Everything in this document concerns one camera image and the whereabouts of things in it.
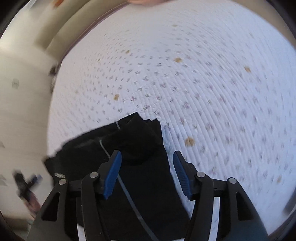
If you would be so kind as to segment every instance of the metal screw head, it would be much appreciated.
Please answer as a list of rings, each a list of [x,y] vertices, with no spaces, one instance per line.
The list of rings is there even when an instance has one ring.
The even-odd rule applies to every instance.
[[[66,179],[61,179],[61,180],[59,180],[59,184],[60,184],[60,185],[64,185],[66,182],[67,182]]]
[[[197,172],[196,174],[198,177],[205,177],[205,173],[204,172]]]
[[[229,182],[231,183],[231,184],[236,184],[236,182],[237,182],[237,180],[235,179],[235,178],[229,178]]]
[[[98,173],[97,172],[92,172],[90,175],[89,175],[91,178],[95,178],[98,176]]]

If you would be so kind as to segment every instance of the blue gripper pad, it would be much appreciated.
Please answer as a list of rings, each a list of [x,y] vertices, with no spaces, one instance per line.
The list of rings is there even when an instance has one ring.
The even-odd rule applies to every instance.
[[[197,170],[194,165],[187,163],[180,151],[175,151],[173,155],[174,167],[184,195],[191,200],[193,196],[195,174]]]
[[[100,194],[105,200],[112,194],[115,182],[121,167],[121,152],[118,150],[113,151],[112,156],[108,162],[101,164],[98,169],[100,174]]]

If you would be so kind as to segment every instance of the quilted white fabric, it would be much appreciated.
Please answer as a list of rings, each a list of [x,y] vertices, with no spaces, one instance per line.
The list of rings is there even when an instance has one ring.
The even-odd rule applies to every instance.
[[[52,97],[48,154],[138,112],[157,118],[171,172],[180,150],[212,178],[235,177],[268,233],[296,187],[296,52],[269,23],[227,0],[128,5],[64,59]],[[215,240],[215,201],[210,240]]]

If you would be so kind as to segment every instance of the white bedsheet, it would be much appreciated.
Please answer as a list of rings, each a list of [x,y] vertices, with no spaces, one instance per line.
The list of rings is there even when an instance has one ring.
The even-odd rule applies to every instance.
[[[48,154],[133,112],[157,118],[172,165],[180,150],[212,178],[235,177],[268,233],[296,187],[296,54],[269,23],[227,0],[128,5],[64,59],[52,97]],[[215,200],[210,240],[218,224]]]

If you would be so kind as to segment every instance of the black gripper frame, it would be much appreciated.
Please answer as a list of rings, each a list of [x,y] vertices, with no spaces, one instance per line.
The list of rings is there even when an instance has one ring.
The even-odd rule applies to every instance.
[[[266,229],[251,200],[235,178],[227,181],[210,178],[187,163],[180,151],[173,156],[183,193],[195,200],[184,241],[208,241],[214,197],[220,197],[216,241],[268,241]]]
[[[120,166],[121,153],[115,150],[108,162],[82,180],[69,183],[60,179],[38,212],[27,241],[78,240],[76,216],[67,216],[70,198],[81,198],[86,240],[110,241],[100,213],[100,200],[112,194]]]

